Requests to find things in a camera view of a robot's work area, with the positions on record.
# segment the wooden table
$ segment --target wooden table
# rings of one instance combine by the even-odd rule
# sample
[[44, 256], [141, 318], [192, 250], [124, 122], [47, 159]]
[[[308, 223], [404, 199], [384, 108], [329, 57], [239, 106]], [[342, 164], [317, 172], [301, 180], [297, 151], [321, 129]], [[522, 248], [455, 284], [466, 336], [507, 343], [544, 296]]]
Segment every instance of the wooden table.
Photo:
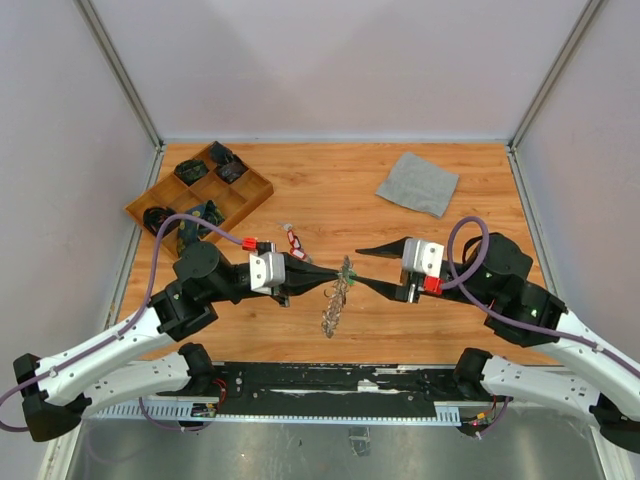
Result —
[[[319, 265], [339, 268], [350, 255], [360, 275], [397, 282], [399, 260], [366, 257], [354, 249], [373, 247], [404, 236], [445, 244], [453, 225], [478, 215], [491, 231], [516, 241], [535, 258], [520, 199], [502, 145], [451, 144], [229, 144], [240, 158], [275, 187], [274, 195], [232, 232], [257, 236], [288, 250], [278, 222], [292, 223], [302, 245]], [[169, 145], [160, 177], [203, 148], [201, 144]], [[458, 187], [442, 219], [399, 207], [375, 195], [393, 164], [413, 152], [460, 174]], [[463, 228], [462, 244], [478, 234]], [[220, 249], [234, 263], [246, 252], [224, 240]], [[140, 304], [149, 276], [152, 241], [143, 235], [122, 306], [122, 316]], [[172, 260], [160, 254], [155, 291], [173, 280]], [[535, 260], [529, 279], [542, 284]], [[193, 335], [214, 360], [269, 362], [456, 363], [465, 347], [504, 355], [519, 363], [554, 363], [548, 357], [510, 345], [482, 325], [484, 314], [474, 307], [423, 297], [419, 304], [390, 302], [364, 285], [347, 297], [340, 325], [332, 339], [320, 329], [327, 306], [323, 288], [291, 298], [280, 308], [269, 298], [239, 305], [218, 303], [219, 319]], [[172, 349], [154, 352], [165, 355]]]

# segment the red connector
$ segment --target red connector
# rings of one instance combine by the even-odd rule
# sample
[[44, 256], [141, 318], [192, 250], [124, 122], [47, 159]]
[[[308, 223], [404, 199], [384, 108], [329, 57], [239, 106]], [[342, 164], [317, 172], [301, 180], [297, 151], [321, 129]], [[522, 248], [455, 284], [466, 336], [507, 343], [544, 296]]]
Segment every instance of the red connector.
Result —
[[440, 288], [440, 284], [442, 284], [442, 280], [440, 280], [438, 277], [427, 277], [424, 279], [424, 289], [427, 292], [441, 295], [442, 289]]
[[244, 237], [242, 239], [242, 249], [255, 252], [258, 249], [258, 239], [255, 237]]

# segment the white wall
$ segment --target white wall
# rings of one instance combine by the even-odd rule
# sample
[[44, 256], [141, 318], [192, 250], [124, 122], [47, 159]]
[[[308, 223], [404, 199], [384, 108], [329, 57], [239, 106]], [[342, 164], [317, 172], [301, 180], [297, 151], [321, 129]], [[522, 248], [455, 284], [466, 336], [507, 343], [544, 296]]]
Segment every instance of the white wall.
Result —
[[639, 17], [636, 0], [605, 5], [519, 149], [564, 299], [636, 361]]
[[162, 136], [507, 139], [585, 0], [94, 0]]
[[[0, 389], [13, 360], [104, 323], [153, 148], [71, 1], [0, 1]], [[10, 400], [3, 421], [24, 425]], [[0, 432], [2, 478], [33, 479], [44, 444]]]

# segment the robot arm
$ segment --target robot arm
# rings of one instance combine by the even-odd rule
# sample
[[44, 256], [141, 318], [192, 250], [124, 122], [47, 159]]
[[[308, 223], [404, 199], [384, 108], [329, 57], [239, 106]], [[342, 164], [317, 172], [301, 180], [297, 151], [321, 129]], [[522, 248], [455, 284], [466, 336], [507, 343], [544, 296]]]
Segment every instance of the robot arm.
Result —
[[33, 439], [58, 437], [75, 428], [83, 416], [143, 394], [197, 395], [215, 375], [202, 346], [187, 344], [161, 360], [126, 365], [212, 323], [218, 318], [214, 302], [237, 304], [268, 295], [287, 306], [290, 295], [337, 278], [336, 270], [275, 253], [270, 243], [261, 244], [258, 253], [250, 254], [248, 263], [232, 265], [211, 243], [191, 245], [174, 264], [177, 280], [151, 297], [131, 328], [124, 331], [123, 325], [133, 323], [137, 313], [65, 352], [46, 358], [26, 354], [15, 360], [19, 384], [40, 378], [21, 390]]
[[[471, 273], [480, 247], [476, 246], [468, 258], [467, 253], [479, 239], [471, 239], [465, 245], [463, 263], [453, 264], [455, 276]], [[460, 286], [443, 288], [455, 278], [451, 272], [453, 262], [442, 260], [443, 250], [440, 245], [413, 238], [359, 250], [367, 255], [402, 258], [401, 284], [362, 277], [355, 280], [393, 301], [415, 303], [426, 295], [473, 303]], [[598, 424], [600, 432], [611, 442], [639, 451], [640, 364], [595, 334], [560, 299], [528, 282], [532, 264], [532, 259], [514, 242], [492, 233], [484, 259], [466, 276], [463, 285], [479, 306], [484, 306], [488, 313], [485, 325], [496, 335], [555, 358], [579, 376], [580, 388], [584, 390], [554, 374], [510, 362], [505, 366], [496, 357], [476, 362], [472, 380], [485, 394], [518, 396], [586, 418]], [[515, 321], [505, 323], [496, 316]]]
[[[640, 365], [591, 332], [550, 292], [528, 282], [532, 259], [503, 235], [490, 235], [487, 254], [479, 268], [471, 272], [479, 246], [465, 257], [477, 240], [471, 239], [465, 245], [462, 264], [453, 264], [456, 275], [465, 277], [464, 287], [483, 306], [490, 306], [491, 311], [521, 322], [505, 324], [490, 315], [485, 325], [511, 343], [535, 348], [558, 359], [581, 379], [571, 381], [541, 373], [486, 352], [478, 357], [477, 351], [467, 354], [474, 351], [468, 349], [454, 375], [460, 391], [471, 399], [474, 391], [482, 392], [484, 397], [487, 394], [517, 396], [573, 415], [586, 415], [589, 421], [600, 425], [603, 435], [613, 443], [637, 451], [640, 379], [630, 368], [639, 369]], [[472, 303], [459, 286], [442, 288], [454, 279], [452, 265], [443, 261], [442, 245], [404, 238], [358, 252], [402, 258], [400, 285], [365, 277], [353, 278], [390, 300], [415, 303], [426, 295]], [[124, 334], [119, 333], [120, 324], [67, 352], [43, 359], [25, 355], [14, 362], [16, 378], [21, 384], [49, 373], [48, 377], [21, 391], [25, 418], [34, 440], [62, 435], [74, 428], [82, 416], [113, 403], [162, 391], [194, 394], [198, 385], [210, 385], [214, 371], [201, 347], [197, 348], [199, 353], [191, 352], [198, 357], [197, 368], [182, 350], [165, 357], [164, 361], [133, 367], [125, 365], [142, 354], [181, 341], [212, 323], [217, 319], [212, 303], [231, 301], [237, 304], [246, 298], [267, 295], [281, 306], [288, 306], [290, 296], [304, 294], [338, 278], [337, 270], [277, 253], [269, 243], [259, 244], [257, 254], [250, 254], [248, 263], [232, 265], [215, 245], [199, 242], [185, 250], [183, 257], [174, 264], [174, 271], [177, 280], [151, 298], [135, 327]], [[596, 348], [530, 331], [521, 327], [522, 324], [573, 333], [589, 339]], [[64, 370], [56, 368], [69, 357], [86, 352], [110, 337], [116, 339], [104, 348]], [[611, 354], [617, 355], [629, 368], [612, 360]], [[467, 366], [470, 358], [473, 368]]]

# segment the gray cloth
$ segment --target gray cloth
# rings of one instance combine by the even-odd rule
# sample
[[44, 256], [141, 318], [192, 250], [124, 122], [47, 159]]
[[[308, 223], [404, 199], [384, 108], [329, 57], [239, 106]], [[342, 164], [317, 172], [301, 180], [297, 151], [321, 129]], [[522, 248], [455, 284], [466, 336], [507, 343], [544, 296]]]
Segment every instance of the gray cloth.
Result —
[[411, 210], [441, 218], [449, 206], [459, 175], [405, 153], [391, 169], [376, 195]]

